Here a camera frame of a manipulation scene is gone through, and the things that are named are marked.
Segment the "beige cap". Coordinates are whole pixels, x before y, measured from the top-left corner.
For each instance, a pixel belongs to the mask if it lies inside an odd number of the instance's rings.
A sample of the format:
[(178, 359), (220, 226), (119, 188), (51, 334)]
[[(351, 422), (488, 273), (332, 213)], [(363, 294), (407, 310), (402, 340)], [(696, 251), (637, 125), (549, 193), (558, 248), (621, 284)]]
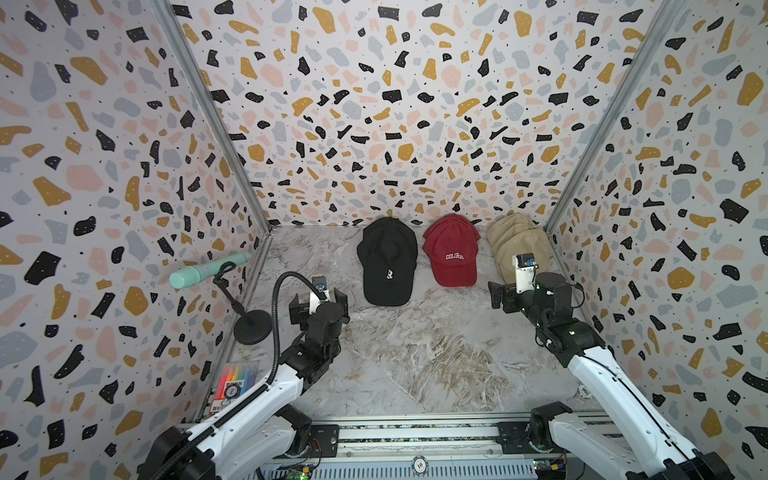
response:
[(532, 254), (537, 264), (537, 271), (550, 271), (552, 251), (546, 234), (538, 228), (513, 232), (507, 239), (502, 239), (494, 246), (494, 260), (505, 283), (516, 282), (516, 257)]
[(510, 213), (494, 222), (487, 230), (489, 244), (495, 247), (503, 239), (516, 233), (536, 229), (537, 225), (524, 213)]

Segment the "red cap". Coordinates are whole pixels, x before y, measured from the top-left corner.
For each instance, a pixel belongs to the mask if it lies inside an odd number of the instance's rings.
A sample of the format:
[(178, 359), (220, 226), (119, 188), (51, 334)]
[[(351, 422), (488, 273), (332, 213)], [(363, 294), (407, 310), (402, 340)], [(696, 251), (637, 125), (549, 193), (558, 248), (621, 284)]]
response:
[(477, 282), (479, 232), (465, 217), (446, 215), (424, 233), (423, 251), (436, 282), (443, 287), (471, 287)]

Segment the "black cap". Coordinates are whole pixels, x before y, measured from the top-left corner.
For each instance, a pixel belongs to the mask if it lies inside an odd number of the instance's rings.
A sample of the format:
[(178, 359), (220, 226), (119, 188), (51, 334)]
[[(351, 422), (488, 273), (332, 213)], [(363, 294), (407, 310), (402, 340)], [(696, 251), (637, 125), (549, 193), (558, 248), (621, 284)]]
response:
[(357, 255), (366, 301), (384, 307), (408, 303), (418, 251), (415, 233), (399, 219), (382, 217), (365, 227)]

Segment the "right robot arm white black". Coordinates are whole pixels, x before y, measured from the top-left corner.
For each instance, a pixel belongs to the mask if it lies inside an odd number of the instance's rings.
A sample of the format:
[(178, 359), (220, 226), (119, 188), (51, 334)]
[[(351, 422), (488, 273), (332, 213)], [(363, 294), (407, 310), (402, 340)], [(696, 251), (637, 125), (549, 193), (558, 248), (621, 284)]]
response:
[(491, 306), (522, 314), (536, 344), (549, 351), (598, 401), (623, 436), (621, 447), (587, 425), (562, 402), (532, 410), (532, 448), (563, 449), (605, 479), (730, 479), (715, 452), (704, 453), (667, 421), (616, 362), (598, 332), (573, 315), (572, 284), (554, 272), (526, 267), (513, 284), (488, 285)]

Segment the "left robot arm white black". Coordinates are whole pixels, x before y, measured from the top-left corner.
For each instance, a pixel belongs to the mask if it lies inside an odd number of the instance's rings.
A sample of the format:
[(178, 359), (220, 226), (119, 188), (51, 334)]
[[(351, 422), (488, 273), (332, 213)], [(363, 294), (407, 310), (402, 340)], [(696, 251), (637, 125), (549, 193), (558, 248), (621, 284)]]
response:
[(170, 427), (150, 447), (140, 479), (241, 479), (278, 456), (300, 456), (311, 419), (292, 402), (328, 371), (341, 352), (348, 298), (335, 289), (316, 305), (289, 304), (303, 335), (279, 357), (275, 378), (258, 380), (225, 408), (187, 430)]

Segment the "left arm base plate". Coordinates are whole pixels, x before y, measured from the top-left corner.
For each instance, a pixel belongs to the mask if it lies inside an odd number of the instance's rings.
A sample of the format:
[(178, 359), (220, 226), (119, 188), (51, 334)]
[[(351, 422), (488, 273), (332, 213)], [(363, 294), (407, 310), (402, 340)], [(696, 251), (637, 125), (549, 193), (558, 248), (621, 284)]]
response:
[(332, 458), (337, 455), (340, 426), (320, 424), (300, 427), (285, 453), (288, 458)]

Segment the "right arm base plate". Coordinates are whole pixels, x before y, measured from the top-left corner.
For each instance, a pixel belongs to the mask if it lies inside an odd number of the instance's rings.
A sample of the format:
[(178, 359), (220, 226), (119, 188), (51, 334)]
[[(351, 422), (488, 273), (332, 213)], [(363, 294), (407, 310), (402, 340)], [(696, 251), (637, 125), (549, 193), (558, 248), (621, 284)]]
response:
[(507, 421), (496, 424), (497, 443), (504, 454), (555, 454), (569, 453), (557, 445), (550, 431), (550, 423), (539, 418), (529, 421)]

